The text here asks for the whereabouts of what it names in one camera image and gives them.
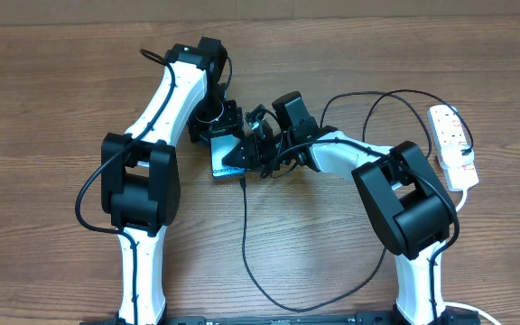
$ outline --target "white cable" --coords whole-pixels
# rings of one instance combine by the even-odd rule
[[[463,189],[462,190],[462,198],[460,199],[459,204],[457,204],[457,212],[459,212],[462,209],[462,206],[465,205],[465,202],[467,201],[467,197],[469,196],[469,190]]]
[[[498,320],[495,320],[493,318],[493,316],[487,314],[486,312],[480,310],[477,307],[473,307],[473,306],[470,306],[470,305],[467,305],[467,304],[464,304],[464,303],[458,303],[458,302],[445,302],[444,305],[447,306],[447,307],[460,308],[460,309],[464,309],[464,310],[467,310],[467,311],[476,311],[476,312],[478,312],[478,314],[480,316],[483,316],[484,318],[486,318],[488,321],[492,322],[493,324],[501,325],[501,323]]]

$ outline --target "wooden table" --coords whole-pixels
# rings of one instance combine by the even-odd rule
[[[119,244],[78,224],[76,193],[98,167],[105,134],[125,131],[159,85],[161,67],[138,50],[165,53],[202,35],[227,47],[229,95],[244,111],[299,90],[320,116],[336,94],[397,88],[458,107],[475,136],[481,183],[444,255],[444,297],[520,324],[520,16],[0,28],[0,324],[77,324],[117,312]],[[424,118],[435,104],[406,97]],[[326,123],[359,138],[375,99],[340,100]],[[373,144],[427,148],[414,116],[392,99],[368,130]],[[212,180],[209,149],[186,134],[178,155],[181,207],[164,260],[169,315],[290,314],[254,287],[242,264],[237,180]],[[382,247],[353,182],[304,168],[278,181],[248,176],[248,193],[249,264],[279,302],[323,302],[376,265]],[[109,225],[98,184],[84,215]],[[396,294],[388,255],[364,289],[311,314],[387,310]]]

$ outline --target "black bracket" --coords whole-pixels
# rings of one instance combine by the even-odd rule
[[[418,172],[450,206],[454,204],[418,145],[404,142],[390,156]],[[435,193],[387,158],[368,162],[352,172],[368,218],[376,235],[393,254],[414,259],[419,252],[449,236],[452,217]],[[414,190],[398,198],[391,185],[414,184]]]
[[[105,163],[132,141],[130,135],[107,134],[101,146]],[[126,172],[138,162],[150,163],[150,175]],[[102,172],[101,205],[111,215],[112,226],[134,225],[154,237],[161,226],[170,226],[180,205],[180,177],[175,147],[164,141],[140,141],[119,155]]]

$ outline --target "power strip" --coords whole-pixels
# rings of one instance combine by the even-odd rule
[[[450,157],[451,153],[460,157],[463,147],[468,147],[467,137],[462,129],[459,118],[446,105],[431,107],[428,112],[432,137],[437,146],[439,164],[444,170],[444,177],[450,191],[467,190],[478,184],[477,169],[475,168],[474,153],[463,157]]]

